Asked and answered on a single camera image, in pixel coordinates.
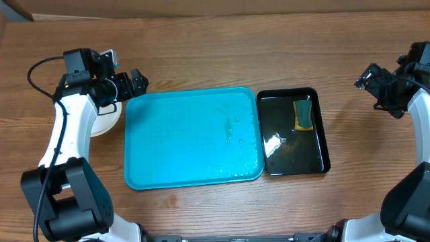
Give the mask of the white plate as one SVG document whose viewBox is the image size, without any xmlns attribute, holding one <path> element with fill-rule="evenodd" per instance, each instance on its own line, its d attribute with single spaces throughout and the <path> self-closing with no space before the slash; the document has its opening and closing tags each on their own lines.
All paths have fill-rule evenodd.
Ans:
<svg viewBox="0 0 430 242">
<path fill-rule="evenodd" d="M 91 137 L 99 136 L 109 131 L 117 123 L 121 113 L 121 102 L 100 108 L 91 129 Z"/>
</svg>

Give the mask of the yellow sponge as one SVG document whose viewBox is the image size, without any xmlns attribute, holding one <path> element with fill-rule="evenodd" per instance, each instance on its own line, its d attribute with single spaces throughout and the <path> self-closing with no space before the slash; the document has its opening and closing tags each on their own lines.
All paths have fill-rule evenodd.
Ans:
<svg viewBox="0 0 430 242">
<path fill-rule="evenodd" d="M 313 130 L 312 123 L 312 102 L 310 100 L 297 100 L 294 106 L 294 129 L 299 131 Z"/>
</svg>

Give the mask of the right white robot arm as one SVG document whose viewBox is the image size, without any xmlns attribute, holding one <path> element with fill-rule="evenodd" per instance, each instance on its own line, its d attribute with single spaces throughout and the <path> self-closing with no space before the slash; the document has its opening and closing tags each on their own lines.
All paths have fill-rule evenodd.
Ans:
<svg viewBox="0 0 430 242">
<path fill-rule="evenodd" d="M 413 120 L 416 167 L 386 195 L 381 211 L 340 220 L 315 241 L 429 240 L 429 65 L 402 64 L 394 73 L 370 64 L 355 86 L 371 93 L 375 108 Z"/>
</svg>

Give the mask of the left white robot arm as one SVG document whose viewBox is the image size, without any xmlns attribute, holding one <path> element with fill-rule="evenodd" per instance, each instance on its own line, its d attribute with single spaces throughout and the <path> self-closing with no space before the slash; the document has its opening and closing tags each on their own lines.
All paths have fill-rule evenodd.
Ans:
<svg viewBox="0 0 430 242">
<path fill-rule="evenodd" d="M 50 143 L 36 169 L 21 177 L 34 213 L 34 239 L 49 241 L 150 241 L 138 223 L 114 212 L 110 195 L 89 164 L 91 129 L 105 104 L 146 92 L 148 79 L 138 70 L 108 79 L 70 84 L 63 75 L 54 95 L 56 118 Z"/>
</svg>

